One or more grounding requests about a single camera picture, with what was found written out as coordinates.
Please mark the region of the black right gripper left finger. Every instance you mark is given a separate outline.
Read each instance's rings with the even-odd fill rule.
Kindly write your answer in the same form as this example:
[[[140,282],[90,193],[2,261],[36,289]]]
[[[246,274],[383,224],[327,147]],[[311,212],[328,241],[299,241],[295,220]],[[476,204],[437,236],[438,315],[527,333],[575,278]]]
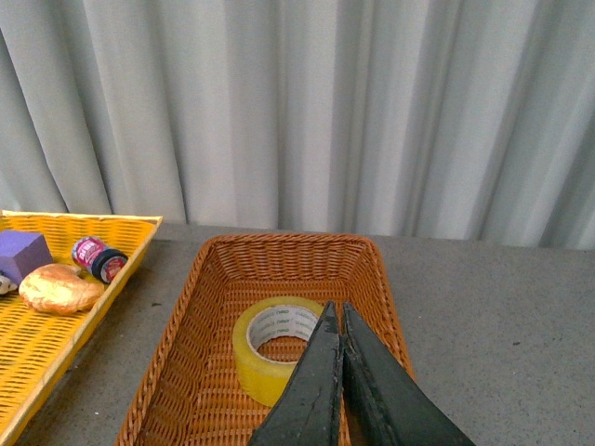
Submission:
[[[336,305],[329,301],[277,402],[250,445],[337,445],[344,347]]]

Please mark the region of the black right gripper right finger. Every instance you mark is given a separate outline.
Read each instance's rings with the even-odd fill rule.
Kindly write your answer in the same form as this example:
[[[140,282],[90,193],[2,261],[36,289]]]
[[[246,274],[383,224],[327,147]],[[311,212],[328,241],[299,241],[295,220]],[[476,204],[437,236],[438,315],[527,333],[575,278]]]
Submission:
[[[342,306],[343,397],[353,445],[471,445],[349,303]]]

